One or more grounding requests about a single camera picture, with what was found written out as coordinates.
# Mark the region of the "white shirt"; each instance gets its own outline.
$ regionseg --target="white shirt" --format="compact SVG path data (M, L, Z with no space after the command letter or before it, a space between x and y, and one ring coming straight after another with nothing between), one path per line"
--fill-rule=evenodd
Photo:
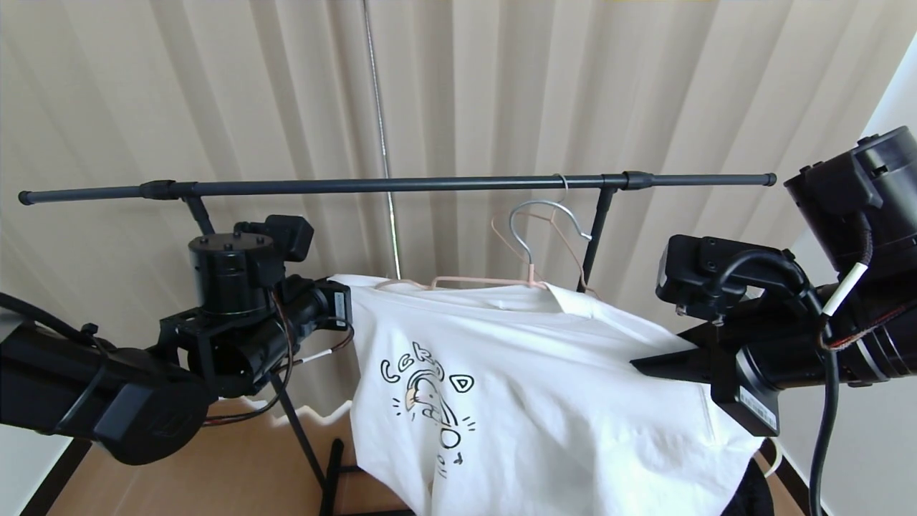
M630 360L691 349L551 286L351 286L361 468L427 515L718 516L760 445L701 384Z

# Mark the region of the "beige curtain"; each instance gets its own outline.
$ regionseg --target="beige curtain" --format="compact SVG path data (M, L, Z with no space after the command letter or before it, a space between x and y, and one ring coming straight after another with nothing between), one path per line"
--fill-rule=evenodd
M384 175L362 2L0 7L0 277L74 324L98 323L118 345L153 343L159 318L195 304L185 244L196 227L185 207L22 207L20 189ZM786 179L855 142L917 28L912 0L368 8L393 177L642 170ZM394 195L404 276L519 276L521 262L489 221L532 196ZM587 227L595 197L565 199ZM293 272L394 274L384 194L207 200L222 230L270 213L306 215L315 242ZM559 239L540 222L524 227L544 276L574 286ZM669 235L788 246L801 228L781 186L621 193L591 284L620 308L683 328L694 321L653 295ZM581 255L585 242L574 244ZM348 396L354 371L352 356L304 367L297 402L327 413Z

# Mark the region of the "clothes rack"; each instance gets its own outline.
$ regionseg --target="clothes rack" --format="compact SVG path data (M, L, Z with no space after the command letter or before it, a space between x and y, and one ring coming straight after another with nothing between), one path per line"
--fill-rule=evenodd
M391 179L331 179L315 181L228 181L228 182L176 182L157 180L134 186L101 188L77 188L68 190L23 191L19 202L24 205L38 203L146 198L156 200L182 200L188 206L194 221L203 234L213 234L202 197L206 196L266 196L266 195L310 195L310 194L358 194L383 192L437 192L470 190L540 190L540 189L598 189L595 216L592 219L592 240L583 257L583 282L588 284L605 219L611 207L612 197L619 190L641 190L651 186L700 186L700 185L761 185L773 186L775 174L666 174L645 172L624 172L621 174L593 175L514 175L514 176L471 176L471 177L418 177ZM583 292L583 285L577 285ZM342 465L344 443L335 439L331 445L326 470L315 456L315 451L305 435L302 424L296 416L296 409L289 395L282 388L279 376L271 375L271 385L277 392L296 439L303 449L306 460L315 474L315 480L322 489L319 516L335 515L337 483L341 475L359 473L358 466ZM410 510L385 510L350 513L339 516L408 516Z

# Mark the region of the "wooden floor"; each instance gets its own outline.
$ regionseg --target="wooden floor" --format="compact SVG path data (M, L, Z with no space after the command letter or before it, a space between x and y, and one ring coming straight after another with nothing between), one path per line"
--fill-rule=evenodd
M215 413L246 410L223 402ZM323 467L331 442L346 444L344 464L355 464L350 420L345 413L323 425L300 414ZM777 516L802 516L776 477L768 480ZM73 474L50 516L219 514L220 516L318 513L318 484L285 421L269 416L203 429L179 453L147 466L124 466L94 447ZM337 512L391 510L401 501L365 474L343 476Z

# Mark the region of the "silver hook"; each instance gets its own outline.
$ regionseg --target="silver hook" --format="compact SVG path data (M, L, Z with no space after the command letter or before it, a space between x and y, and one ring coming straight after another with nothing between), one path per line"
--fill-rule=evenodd
M522 248L525 249L525 254L528 256L529 265L535 263L535 260L532 259L532 250L528 247L525 241L522 240L522 237L519 236L519 233L515 230L514 218L515 218L515 214L520 209L525 208L526 206L529 206L529 205L533 205L533 204L547 204L548 206L552 206L556 209L559 209L560 211L563 211L564 213L567 214L568 217L570 217L570 220L573 221L573 226L576 227L576 231L580 234L580 236L586 239L587 241L592 240L592 235L583 231L582 228L580 228L580 222L576 220L576 215L573 215L573 212L570 211L569 208L567 208L566 206L558 202L549 201L546 199L532 199L530 201L525 201L524 203L520 204L519 206L513 208L513 211L510 212L510 232L513 234L513 238L515 238L516 241L519 242L519 245L521 245Z
M557 177L560 178L561 181L564 182L564 196L561 197L560 200L558 201L559 203L562 203L565 200L567 200L567 194L570 192L570 185L567 184L567 176L565 176L564 174L552 174L552 175L556 175Z

